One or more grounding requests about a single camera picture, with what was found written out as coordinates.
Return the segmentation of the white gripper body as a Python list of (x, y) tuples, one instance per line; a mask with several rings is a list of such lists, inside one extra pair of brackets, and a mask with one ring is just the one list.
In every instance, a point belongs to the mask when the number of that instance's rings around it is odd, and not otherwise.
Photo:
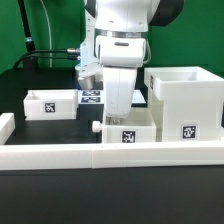
[(143, 66), (145, 52), (144, 38), (96, 38), (95, 53), (102, 66), (104, 111), (108, 117), (129, 115), (137, 70)]

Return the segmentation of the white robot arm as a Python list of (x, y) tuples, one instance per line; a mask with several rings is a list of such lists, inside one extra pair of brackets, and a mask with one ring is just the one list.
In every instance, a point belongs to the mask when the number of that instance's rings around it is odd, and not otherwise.
[(84, 0), (86, 36), (76, 71), (83, 89), (103, 82), (106, 116), (129, 115), (138, 69), (151, 60), (148, 28), (170, 24), (183, 6), (184, 0)]

